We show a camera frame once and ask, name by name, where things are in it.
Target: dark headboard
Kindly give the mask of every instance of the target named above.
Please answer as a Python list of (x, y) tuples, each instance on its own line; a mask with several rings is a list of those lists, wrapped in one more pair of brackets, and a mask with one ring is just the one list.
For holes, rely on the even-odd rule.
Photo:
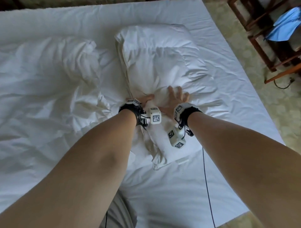
[(0, 11), (21, 10), (21, 9), (25, 9), (25, 6), (19, 0), (0, 1)]

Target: person's right arm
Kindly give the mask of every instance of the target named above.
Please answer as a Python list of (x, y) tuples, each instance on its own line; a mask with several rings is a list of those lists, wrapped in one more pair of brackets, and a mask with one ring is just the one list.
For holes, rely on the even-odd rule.
[[(163, 113), (183, 102), (181, 89), (177, 97), (169, 91), (170, 106)], [(188, 126), (265, 227), (301, 227), (301, 156), (297, 152), (256, 131), (201, 112), (188, 117)]]

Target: person's left arm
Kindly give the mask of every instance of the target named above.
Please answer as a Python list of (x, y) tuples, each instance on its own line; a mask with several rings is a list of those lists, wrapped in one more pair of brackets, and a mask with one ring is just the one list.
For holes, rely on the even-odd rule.
[(126, 173), (135, 126), (135, 114), (124, 109), (87, 132), (40, 183), (0, 214), (1, 227), (98, 227)]

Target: blue cloth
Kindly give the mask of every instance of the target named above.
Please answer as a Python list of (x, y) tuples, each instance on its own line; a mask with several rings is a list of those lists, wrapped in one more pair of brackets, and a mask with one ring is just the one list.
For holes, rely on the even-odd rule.
[(273, 30), (265, 37), (272, 41), (286, 41), (301, 24), (301, 9), (295, 7), (282, 14), (274, 23)]

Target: person's right hand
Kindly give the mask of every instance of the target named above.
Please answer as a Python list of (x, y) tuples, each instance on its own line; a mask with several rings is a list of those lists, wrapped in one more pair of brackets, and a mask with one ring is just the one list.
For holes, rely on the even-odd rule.
[(169, 102), (168, 107), (159, 107), (160, 111), (167, 115), (172, 120), (175, 119), (174, 116), (174, 109), (178, 104), (188, 102), (189, 100), (189, 93), (185, 93), (183, 95), (182, 88), (178, 87), (178, 93), (175, 95), (175, 92), (171, 86), (168, 87), (169, 91)]

